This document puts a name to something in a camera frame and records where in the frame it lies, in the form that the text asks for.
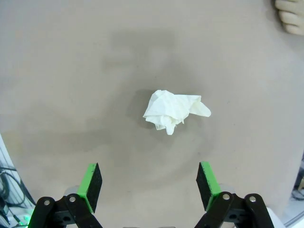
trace green gripper pad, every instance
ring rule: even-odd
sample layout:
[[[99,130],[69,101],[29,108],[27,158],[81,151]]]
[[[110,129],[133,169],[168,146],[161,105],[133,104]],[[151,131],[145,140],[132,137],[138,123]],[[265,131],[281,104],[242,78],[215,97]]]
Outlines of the green gripper pad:
[[[85,199],[91,213],[95,213],[103,179],[98,163],[90,164],[78,188],[77,194]]]
[[[201,200],[203,201],[205,211],[208,211],[213,200],[221,193],[219,184],[212,172],[209,162],[199,163],[199,171],[196,178],[199,187]]]

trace crumpled paper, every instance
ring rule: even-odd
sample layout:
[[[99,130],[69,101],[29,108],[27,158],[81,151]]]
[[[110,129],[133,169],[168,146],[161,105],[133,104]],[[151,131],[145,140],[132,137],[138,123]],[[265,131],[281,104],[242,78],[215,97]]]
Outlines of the crumpled paper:
[[[189,113],[209,117],[211,111],[200,101],[197,95],[175,95],[167,90],[157,90],[152,94],[147,110],[143,117],[146,121],[154,123],[157,130],[166,129],[172,135],[174,128]]]

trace crumpled white tissue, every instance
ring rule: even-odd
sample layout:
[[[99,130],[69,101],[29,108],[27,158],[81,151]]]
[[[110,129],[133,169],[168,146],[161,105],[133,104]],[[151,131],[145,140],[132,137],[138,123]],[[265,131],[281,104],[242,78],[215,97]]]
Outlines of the crumpled white tissue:
[[[211,111],[200,101],[197,95],[175,95],[167,90],[157,90],[152,94],[147,110],[143,117],[146,121],[154,123],[157,130],[166,129],[172,135],[174,128],[189,113],[209,117]]]

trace screw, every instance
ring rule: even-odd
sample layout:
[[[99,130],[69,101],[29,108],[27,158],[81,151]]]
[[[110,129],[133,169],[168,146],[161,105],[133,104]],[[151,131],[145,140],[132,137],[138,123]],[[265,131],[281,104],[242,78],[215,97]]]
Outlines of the screw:
[[[255,198],[254,196],[250,196],[250,197],[249,197],[249,200],[250,200],[250,202],[255,202],[255,201],[256,201],[256,198]]]
[[[46,199],[45,201],[44,201],[44,205],[48,205],[50,203],[50,201],[48,200],[48,199]]]
[[[224,195],[223,195],[223,199],[224,199],[224,200],[228,200],[228,199],[230,199],[230,196],[229,196],[228,194],[224,194]]]
[[[75,202],[76,198],[74,196],[71,196],[69,200],[70,200],[70,202],[73,203],[73,202]]]

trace bolt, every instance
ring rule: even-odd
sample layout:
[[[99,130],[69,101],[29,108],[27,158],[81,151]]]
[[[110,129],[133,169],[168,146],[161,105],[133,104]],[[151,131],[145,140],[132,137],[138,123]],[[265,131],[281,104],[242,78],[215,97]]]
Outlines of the bolt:
[[[255,198],[254,196],[250,196],[250,197],[249,197],[249,200],[250,200],[250,202],[255,202],[255,201],[256,201],[256,198]]]
[[[48,200],[48,199],[46,199],[45,201],[44,201],[44,205],[48,205],[50,203],[50,201]]]
[[[224,200],[228,200],[228,199],[230,199],[230,196],[229,196],[228,194],[224,194],[224,195],[223,195],[223,199],[224,199]]]
[[[70,200],[70,202],[73,203],[73,202],[75,202],[76,198],[74,196],[71,196],[69,200]]]

